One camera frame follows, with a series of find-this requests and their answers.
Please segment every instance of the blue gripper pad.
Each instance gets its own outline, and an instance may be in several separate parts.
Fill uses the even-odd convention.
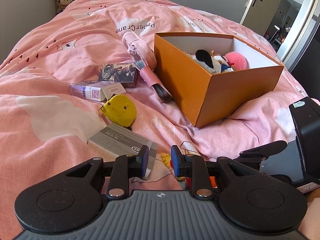
[[[173,167],[173,170],[174,170],[174,174],[175,176],[177,177],[183,177],[183,175],[179,174],[180,172],[180,169],[179,169],[179,157],[177,156],[177,154],[180,154],[181,155],[181,152],[179,150],[179,148],[175,148],[174,146],[171,147],[171,150],[170,150],[170,155],[171,155],[171,162],[172,162],[172,167]]]
[[[149,162],[149,148],[147,147],[146,153],[142,157],[142,162],[141,162],[141,169],[142,169],[142,175],[145,177],[147,167],[148,167],[148,162]]]
[[[111,201],[91,224],[61,235],[24,231],[16,240],[305,240],[298,231],[278,236],[254,235],[234,227],[210,201],[188,191],[135,190]]]

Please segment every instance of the doorway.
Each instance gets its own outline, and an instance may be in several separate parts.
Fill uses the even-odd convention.
[[[281,0],[264,35],[278,52],[285,42],[304,0]]]

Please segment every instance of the bed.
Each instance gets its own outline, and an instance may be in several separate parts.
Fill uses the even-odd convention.
[[[97,80],[102,64],[131,59],[121,41],[128,26],[151,48],[157,32],[223,33],[238,35],[280,61],[263,37],[211,13],[167,0],[75,0],[26,34],[0,65],[1,240],[21,231],[13,205],[22,190],[97,155],[87,139],[110,121],[99,111],[100,103],[69,95],[69,84]],[[194,128],[174,102],[161,104],[141,78],[127,95],[137,107],[132,131],[156,142],[159,154],[188,141],[209,161],[236,158],[275,140],[294,140],[288,106],[307,96],[284,69],[273,92],[228,118]],[[159,158],[154,175],[147,182],[132,180],[130,188],[181,189]],[[311,236],[316,227],[308,219],[301,231]]]

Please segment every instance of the black device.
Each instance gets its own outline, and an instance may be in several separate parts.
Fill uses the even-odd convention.
[[[191,178],[190,191],[132,194],[128,179],[144,176],[147,146],[114,162],[92,158],[20,193],[15,212],[24,231],[16,239],[306,239],[297,228],[307,202],[296,187],[319,183],[320,107],[306,97],[289,108],[297,133],[291,146],[297,151],[276,141],[244,151],[235,160],[206,162],[182,155],[174,145],[174,172]],[[287,169],[288,154],[297,161]],[[282,171],[273,167],[276,162]],[[294,179],[295,169],[302,179]],[[102,194],[105,177],[110,180]]]
[[[235,160],[307,193],[320,187],[320,106],[305,97],[289,106],[296,139],[240,153]]]

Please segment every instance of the gray rubber grip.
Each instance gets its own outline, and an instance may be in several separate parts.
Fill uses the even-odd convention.
[[[296,141],[289,142],[282,152],[272,155],[267,160],[261,162],[260,171],[267,175],[286,175],[293,183],[303,179]]]
[[[125,200],[111,201],[90,225],[62,235],[24,231],[16,240],[305,240],[299,232],[258,236],[226,221],[214,203],[191,197],[188,191],[135,190]]]

